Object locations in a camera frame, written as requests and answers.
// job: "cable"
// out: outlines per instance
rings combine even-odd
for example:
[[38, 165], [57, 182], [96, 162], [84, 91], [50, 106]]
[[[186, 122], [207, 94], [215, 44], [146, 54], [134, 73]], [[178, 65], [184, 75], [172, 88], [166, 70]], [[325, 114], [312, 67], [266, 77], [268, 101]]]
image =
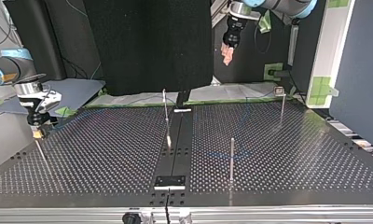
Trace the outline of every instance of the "cable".
[[78, 66], [76, 63], [73, 63], [70, 60], [64, 58], [63, 56], [62, 56], [62, 59], [65, 60], [67, 63], [70, 64], [70, 66], [74, 69], [74, 71], [76, 72], [76, 74], [79, 74], [80, 76], [83, 75], [82, 77], [84, 77], [85, 79], [88, 79], [88, 74], [87, 74], [87, 72], [83, 68], [81, 68], [80, 66]]
[[73, 5], [72, 5], [68, 0], [65, 0], [65, 1], [67, 2], [68, 6], [70, 6], [71, 8], [73, 8], [75, 11], [81, 13], [81, 14], [84, 15], [85, 17], [88, 17], [88, 15], [87, 15], [85, 12], [83, 12], [83, 11], [81, 11], [79, 8], [73, 6]]
[[41, 102], [38, 104], [38, 107], [35, 109], [35, 113], [38, 112], [38, 108], [44, 103], [45, 99], [48, 98], [48, 96], [50, 95], [50, 92], [52, 91], [52, 87], [50, 85], [49, 86], [49, 90], [48, 90], [48, 93], [46, 96], [44, 96], [44, 98], [41, 100]]
[[303, 96], [302, 96], [302, 94], [301, 94], [302, 91], [300, 90], [300, 88], [297, 87], [297, 83], [295, 82], [294, 77], [292, 76], [291, 71], [288, 70], [288, 74], [289, 74], [289, 76], [291, 77], [291, 80], [292, 80], [292, 82], [294, 83], [295, 88], [297, 88], [297, 92], [299, 92], [299, 95], [300, 95], [300, 98], [302, 98], [303, 104], [306, 105], [306, 99], [303, 98]]
[[266, 46], [265, 50], [264, 51], [261, 51], [257, 45], [257, 41], [256, 41], [256, 36], [257, 36], [257, 33], [258, 33], [258, 27], [259, 27], [259, 23], [260, 21], [262, 20], [263, 16], [261, 16], [258, 20], [258, 23], [256, 24], [256, 29], [254, 31], [254, 44], [256, 45], [256, 51], [258, 51], [260, 54], [266, 54], [268, 53], [269, 49], [270, 49], [270, 46], [271, 46], [271, 31], [269, 31], [269, 43], [268, 45]]
[[[65, 0], [65, 1], [66, 1], [66, 3], [68, 4], [68, 6], [70, 6], [71, 8], [73, 8], [75, 11], [79, 12], [80, 14], [82, 14], [82, 15], [85, 16], [85, 17], [88, 17], [88, 15], [87, 15], [85, 12], [83, 12], [81, 9], [79, 9], [79, 8], [77, 8], [77, 7], [75, 7], [75, 6], [73, 6], [73, 5], [69, 2], [69, 0]], [[101, 65], [102, 65], [102, 63], [99, 62], [99, 64], [97, 65], [96, 70], [94, 70], [93, 74], [91, 75], [90, 80], [92, 80], [93, 77], [96, 75], [96, 73], [97, 73], [97, 71], [99, 70], [99, 68], [100, 68]], [[87, 73], [84, 72], [84, 74], [85, 74], [86, 79], [89, 79]]]
[[99, 71], [99, 68], [100, 68], [101, 65], [102, 65], [102, 63], [99, 63], [99, 65], [97, 65], [97, 68], [96, 68], [96, 70], [94, 70], [93, 74], [91, 75], [90, 80], [92, 80], [94, 75], [96, 75], [97, 71]]
[[[4, 35], [7, 35], [7, 32], [3, 29], [3, 27], [1, 27], [1, 25], [0, 25], [0, 30]], [[17, 41], [15, 41], [13, 38], [9, 37], [9, 40], [12, 41], [12, 43], [14, 43], [14, 44], [16, 44], [20, 47], [20, 44]]]
[[12, 32], [12, 29], [11, 29], [11, 24], [9, 22], [9, 25], [8, 25], [8, 33], [7, 33], [7, 36], [6, 38], [4, 38], [2, 41], [0, 41], [0, 45], [4, 42], [6, 42], [6, 40], [9, 38], [9, 36], [11, 35], [11, 32]]

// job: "white wall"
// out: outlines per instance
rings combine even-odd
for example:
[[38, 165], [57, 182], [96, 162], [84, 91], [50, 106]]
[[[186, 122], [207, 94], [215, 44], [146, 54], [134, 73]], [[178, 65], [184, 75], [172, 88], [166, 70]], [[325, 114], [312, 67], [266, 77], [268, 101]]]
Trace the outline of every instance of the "white wall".
[[[354, 4], [355, 0], [350, 0], [347, 7], [331, 7], [325, 11], [314, 66], [311, 72], [308, 99], [310, 98], [314, 77], [331, 77], [329, 85], [332, 88], [335, 87]], [[331, 101], [332, 96], [328, 96], [324, 105], [310, 105], [308, 102], [308, 107], [329, 108]]]
[[[0, 0], [0, 10], [4, 13], [0, 15], [0, 25], [5, 31], [8, 31], [6, 12], [2, 7]], [[0, 31], [0, 41], [5, 38], [5, 34]], [[9, 39], [0, 45], [1, 49], [17, 48]], [[6, 99], [15, 95], [12, 87], [0, 87], [0, 99]], [[0, 114], [0, 164], [6, 161], [10, 156], [28, 146], [33, 141], [32, 131], [27, 124], [26, 116], [13, 114]]]

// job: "wall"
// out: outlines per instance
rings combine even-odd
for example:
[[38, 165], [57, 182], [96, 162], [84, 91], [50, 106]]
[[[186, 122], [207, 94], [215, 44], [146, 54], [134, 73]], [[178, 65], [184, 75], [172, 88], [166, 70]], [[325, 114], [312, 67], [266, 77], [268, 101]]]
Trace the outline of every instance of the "wall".
[[330, 113], [373, 144], [373, 0], [355, 0]]
[[349, 31], [350, 20], [355, 0], [343, 1], [347, 5], [333, 7], [331, 0], [327, 2], [321, 33], [311, 71], [308, 91], [309, 108], [329, 108], [332, 96], [325, 94], [327, 84], [335, 88], [340, 60]]
[[[0, 1], [0, 25], [5, 31], [8, 31], [6, 12]], [[0, 41], [5, 38], [5, 34], [0, 31]], [[1, 49], [17, 48], [18, 45], [7, 39], [0, 45]], [[12, 87], [0, 87], [0, 99], [6, 99], [15, 95]], [[26, 117], [23, 115], [0, 114], [0, 164], [6, 161], [17, 151], [26, 147], [33, 141], [32, 133], [27, 124]]]

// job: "metal bracket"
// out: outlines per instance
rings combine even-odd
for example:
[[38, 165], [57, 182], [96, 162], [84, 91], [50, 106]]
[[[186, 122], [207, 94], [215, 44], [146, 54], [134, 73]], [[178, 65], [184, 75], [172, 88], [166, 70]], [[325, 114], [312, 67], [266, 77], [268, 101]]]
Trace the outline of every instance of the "metal bracket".
[[338, 90], [333, 87], [329, 87], [329, 95], [338, 97]]
[[186, 189], [186, 177], [184, 175], [176, 176], [158, 176], [155, 181], [155, 190], [184, 190]]

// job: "black panel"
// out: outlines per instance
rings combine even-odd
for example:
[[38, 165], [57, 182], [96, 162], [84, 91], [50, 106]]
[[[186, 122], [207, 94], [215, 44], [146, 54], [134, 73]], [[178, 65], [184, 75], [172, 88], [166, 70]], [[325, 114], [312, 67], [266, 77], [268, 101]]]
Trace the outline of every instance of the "black panel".
[[66, 74], [59, 53], [56, 36], [43, 0], [5, 1], [7, 9], [18, 27], [24, 47], [30, 50], [38, 74], [44, 79], [62, 80]]
[[110, 94], [182, 91], [210, 84], [210, 1], [84, 2]]
[[[68, 77], [92, 78], [100, 63], [82, 0], [46, 0]], [[103, 77], [99, 67], [93, 79]]]
[[330, 113], [373, 144], [373, 0], [355, 2]]
[[[221, 55], [222, 37], [227, 30], [227, 19], [224, 18], [215, 26], [214, 72], [215, 77], [222, 83], [250, 83], [263, 81], [265, 64], [286, 63], [290, 28], [283, 26], [282, 21], [273, 13], [271, 19], [271, 43], [269, 51], [261, 54], [256, 50], [254, 33], [256, 23], [248, 21], [242, 31], [242, 41], [235, 50], [233, 61], [225, 66]], [[269, 43], [270, 34], [261, 34], [258, 31], [256, 43], [260, 51], [264, 51]]]
[[326, 0], [318, 0], [310, 16], [299, 24], [292, 76], [300, 91], [307, 92], [309, 89], [325, 6]]

